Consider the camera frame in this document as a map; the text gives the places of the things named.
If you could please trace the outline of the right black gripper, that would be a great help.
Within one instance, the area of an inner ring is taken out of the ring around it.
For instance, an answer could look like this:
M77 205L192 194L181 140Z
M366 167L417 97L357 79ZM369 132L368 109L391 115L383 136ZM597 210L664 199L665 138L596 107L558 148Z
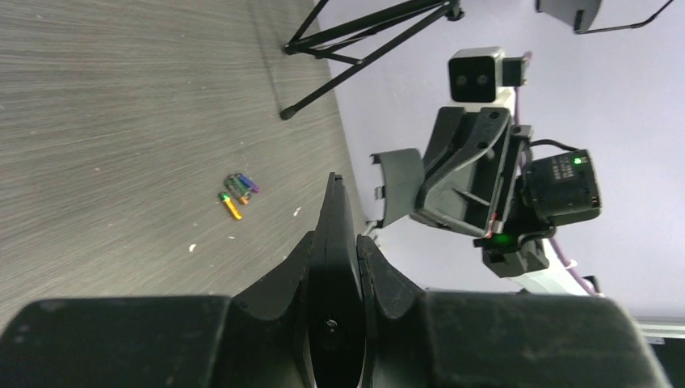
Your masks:
M426 151L408 148L372 154L383 183L383 229L410 215L439 230L474 238L488 232L503 194L512 186L519 155L508 108L440 108Z

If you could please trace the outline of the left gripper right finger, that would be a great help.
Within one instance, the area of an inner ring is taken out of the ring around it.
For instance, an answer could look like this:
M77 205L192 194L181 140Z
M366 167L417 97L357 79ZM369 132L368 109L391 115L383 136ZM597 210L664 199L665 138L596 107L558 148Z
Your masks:
M365 387L668 387L627 313L601 297L429 291L357 238Z

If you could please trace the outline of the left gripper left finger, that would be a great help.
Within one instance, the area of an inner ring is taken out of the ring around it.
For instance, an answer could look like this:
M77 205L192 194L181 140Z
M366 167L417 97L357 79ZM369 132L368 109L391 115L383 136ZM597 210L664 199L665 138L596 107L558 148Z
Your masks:
M4 387L309 387L300 283L313 234L234 297L44 299L1 337Z

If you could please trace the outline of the black remote control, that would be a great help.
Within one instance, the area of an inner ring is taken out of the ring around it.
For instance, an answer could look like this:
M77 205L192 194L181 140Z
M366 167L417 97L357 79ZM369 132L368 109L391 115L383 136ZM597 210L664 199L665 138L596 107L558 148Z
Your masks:
M316 386L357 387L365 354L364 301L351 203L334 172L314 231L306 294Z

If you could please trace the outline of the green orange battery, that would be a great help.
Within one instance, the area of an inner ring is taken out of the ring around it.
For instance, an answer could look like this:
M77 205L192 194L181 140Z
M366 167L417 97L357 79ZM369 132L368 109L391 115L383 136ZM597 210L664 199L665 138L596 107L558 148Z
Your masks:
M241 205L247 205L249 203L250 198L242 196L241 192L230 183L229 175L224 180L224 186L226 190L229 192L229 194L233 198L235 198Z

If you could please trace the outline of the yellow green battery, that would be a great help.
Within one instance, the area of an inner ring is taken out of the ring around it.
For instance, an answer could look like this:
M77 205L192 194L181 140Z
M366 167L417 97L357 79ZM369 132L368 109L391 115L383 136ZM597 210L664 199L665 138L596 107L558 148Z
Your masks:
M218 197L219 197L219 200L220 200L220 201L224 204L224 206L228 209L228 211L230 212L231 216L232 216L235 220L240 221L240 220L242 219L242 214L240 213L240 211L238 210L238 208L236 207L236 205L235 205L234 202L232 201L232 198L231 198L230 194L228 194L227 192L220 192L220 193L218 194Z

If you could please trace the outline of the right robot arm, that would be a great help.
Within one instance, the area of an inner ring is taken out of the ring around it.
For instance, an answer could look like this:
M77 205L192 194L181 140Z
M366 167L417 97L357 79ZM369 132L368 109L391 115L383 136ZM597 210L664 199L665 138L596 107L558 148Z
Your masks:
M602 209L590 154L567 145L536 159L532 129L516 124L507 108L438 111L424 153L374 154L383 183L382 229L403 217L469 236L483 264L529 293L599 295L560 254L548 257L561 226L597 218Z

